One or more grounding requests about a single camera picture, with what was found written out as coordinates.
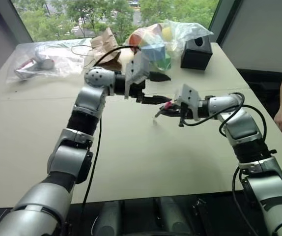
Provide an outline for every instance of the yellow ball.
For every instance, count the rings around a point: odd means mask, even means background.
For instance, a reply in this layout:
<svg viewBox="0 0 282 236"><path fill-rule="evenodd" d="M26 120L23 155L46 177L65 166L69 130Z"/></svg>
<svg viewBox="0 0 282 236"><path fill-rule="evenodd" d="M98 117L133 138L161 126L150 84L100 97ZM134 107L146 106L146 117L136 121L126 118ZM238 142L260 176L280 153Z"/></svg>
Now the yellow ball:
<svg viewBox="0 0 282 236"><path fill-rule="evenodd" d="M172 41L172 33L170 27L166 27L162 29L162 37L166 42Z"/></svg>

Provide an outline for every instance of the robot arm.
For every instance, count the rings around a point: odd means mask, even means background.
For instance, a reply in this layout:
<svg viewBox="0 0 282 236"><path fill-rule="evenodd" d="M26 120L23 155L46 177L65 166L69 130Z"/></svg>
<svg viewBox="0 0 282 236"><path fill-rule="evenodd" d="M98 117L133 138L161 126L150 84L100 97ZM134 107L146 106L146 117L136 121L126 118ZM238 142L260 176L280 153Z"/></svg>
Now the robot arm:
<svg viewBox="0 0 282 236"><path fill-rule="evenodd" d="M180 126L183 126L184 118L199 120L227 109L214 117L224 122L241 102L241 97L233 93L207 96L202 100L197 91L184 85L174 106L179 108ZM243 108L225 123L224 131L239 161L238 166L246 175L242 185L247 198L262 209L269 234L282 236L282 170L271 155L273 151L268 150L254 119Z"/></svg>
<svg viewBox="0 0 282 236"><path fill-rule="evenodd" d="M53 235L63 229L75 184L86 180L92 159L89 151L108 95L134 97L137 102L165 103L162 96L145 97L149 62L138 52L125 76L101 67L85 74L84 86L74 104L67 127L47 164L48 176L33 186L0 222L0 236Z"/></svg>

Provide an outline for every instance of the window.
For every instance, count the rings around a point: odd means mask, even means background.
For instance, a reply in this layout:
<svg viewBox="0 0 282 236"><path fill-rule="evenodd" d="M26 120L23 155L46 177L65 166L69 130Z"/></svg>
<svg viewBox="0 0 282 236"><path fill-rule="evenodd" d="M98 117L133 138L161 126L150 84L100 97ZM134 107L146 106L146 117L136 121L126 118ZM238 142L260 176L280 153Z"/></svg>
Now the window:
<svg viewBox="0 0 282 236"><path fill-rule="evenodd" d="M209 27L219 0L11 0L33 41L94 37L122 44L138 27L171 19Z"/></svg>
<svg viewBox="0 0 282 236"><path fill-rule="evenodd" d="M0 26L18 43L95 37L110 27L119 44L138 27L170 19L225 36L242 0L0 0Z"/></svg>

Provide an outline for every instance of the window frame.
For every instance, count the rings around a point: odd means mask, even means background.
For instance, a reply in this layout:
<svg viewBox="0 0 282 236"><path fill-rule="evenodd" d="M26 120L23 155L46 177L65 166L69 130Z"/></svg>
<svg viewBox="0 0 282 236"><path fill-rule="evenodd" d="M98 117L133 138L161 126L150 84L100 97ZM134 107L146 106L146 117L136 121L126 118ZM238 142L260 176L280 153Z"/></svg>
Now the window frame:
<svg viewBox="0 0 282 236"><path fill-rule="evenodd" d="M243 0L219 1L209 27L214 33L210 36L211 42L217 42L221 46L242 2Z"/></svg>
<svg viewBox="0 0 282 236"><path fill-rule="evenodd" d="M211 42L219 45L223 43L242 1L219 0L209 26L209 30L214 33L210 36ZM11 0L0 0L0 28L14 45L33 42Z"/></svg>

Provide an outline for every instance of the black robot arm segment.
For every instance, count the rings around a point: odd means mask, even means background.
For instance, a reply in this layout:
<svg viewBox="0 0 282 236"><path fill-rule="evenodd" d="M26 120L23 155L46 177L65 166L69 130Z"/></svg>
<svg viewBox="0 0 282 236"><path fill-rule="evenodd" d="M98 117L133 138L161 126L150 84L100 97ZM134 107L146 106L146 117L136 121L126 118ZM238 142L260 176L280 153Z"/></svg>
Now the black robot arm segment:
<svg viewBox="0 0 282 236"><path fill-rule="evenodd" d="M180 117L183 124L195 126L211 118L224 123L225 135L239 161L239 168L246 177L242 180L248 199L256 202L263 211L270 235L282 236L282 170L254 119L243 108L240 95L207 96L200 99L198 92L184 85L175 97L175 103L162 107L163 115ZM196 123L187 124L191 118Z"/></svg>

